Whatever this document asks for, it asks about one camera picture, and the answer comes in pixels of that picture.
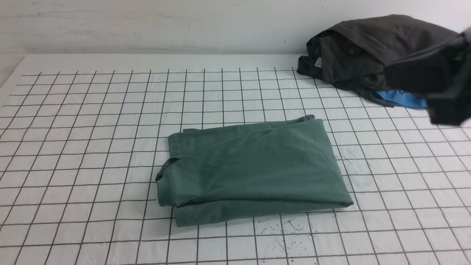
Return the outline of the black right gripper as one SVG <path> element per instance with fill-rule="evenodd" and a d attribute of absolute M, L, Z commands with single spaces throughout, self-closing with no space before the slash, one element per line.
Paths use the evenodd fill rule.
<path fill-rule="evenodd" d="M 387 86 L 425 97 L 432 124 L 461 126 L 471 117 L 471 30 L 384 67 Z"/>

